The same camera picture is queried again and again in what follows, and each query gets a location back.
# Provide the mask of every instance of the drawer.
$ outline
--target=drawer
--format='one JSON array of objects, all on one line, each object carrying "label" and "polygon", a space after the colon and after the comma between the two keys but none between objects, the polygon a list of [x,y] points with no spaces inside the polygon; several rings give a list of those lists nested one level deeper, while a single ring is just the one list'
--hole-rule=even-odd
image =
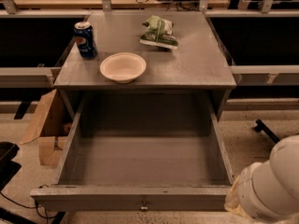
[{"label": "drawer", "polygon": [[204,91],[89,91],[49,189],[49,210],[223,210],[234,176]]}]

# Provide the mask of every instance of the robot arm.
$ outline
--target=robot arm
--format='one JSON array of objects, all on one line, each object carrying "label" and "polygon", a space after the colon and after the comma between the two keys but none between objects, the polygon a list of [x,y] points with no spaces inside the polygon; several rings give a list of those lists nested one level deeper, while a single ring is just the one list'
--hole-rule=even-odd
[{"label": "robot arm", "polygon": [[279,141],[269,161],[242,171],[226,197],[225,209],[233,208],[267,223],[299,213],[299,135]]}]

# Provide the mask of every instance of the white bowl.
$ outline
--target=white bowl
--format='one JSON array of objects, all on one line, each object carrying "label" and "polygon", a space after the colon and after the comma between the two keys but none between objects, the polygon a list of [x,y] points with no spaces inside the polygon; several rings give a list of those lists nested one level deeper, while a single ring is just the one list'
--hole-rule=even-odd
[{"label": "white bowl", "polygon": [[123,52],[105,58],[100,65],[100,71],[106,78],[128,83],[141,76],[146,67],[147,63],[142,57]]}]

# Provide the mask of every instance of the soda can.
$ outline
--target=soda can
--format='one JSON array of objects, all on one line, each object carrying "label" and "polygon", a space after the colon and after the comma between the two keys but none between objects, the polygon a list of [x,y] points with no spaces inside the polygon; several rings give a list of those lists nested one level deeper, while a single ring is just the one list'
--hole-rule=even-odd
[{"label": "soda can", "polygon": [[85,59],[92,59],[97,55],[93,39],[93,27],[87,21],[77,22],[74,28],[76,44],[80,55]]}]

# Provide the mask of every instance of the cardboard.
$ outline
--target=cardboard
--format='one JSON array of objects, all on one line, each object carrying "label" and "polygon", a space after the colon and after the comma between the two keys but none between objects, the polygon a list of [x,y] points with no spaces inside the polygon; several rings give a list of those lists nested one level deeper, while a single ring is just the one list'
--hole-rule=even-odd
[{"label": "cardboard", "polygon": [[63,135],[65,116],[64,101],[57,90],[43,95],[19,144],[32,142],[40,136]]},{"label": "cardboard", "polygon": [[41,165],[57,166],[67,141],[65,137],[39,137],[39,161]]},{"label": "cardboard", "polygon": [[66,123],[67,111],[57,90],[43,95],[19,142],[20,145],[37,139],[41,165],[56,166],[67,141],[71,123]]}]

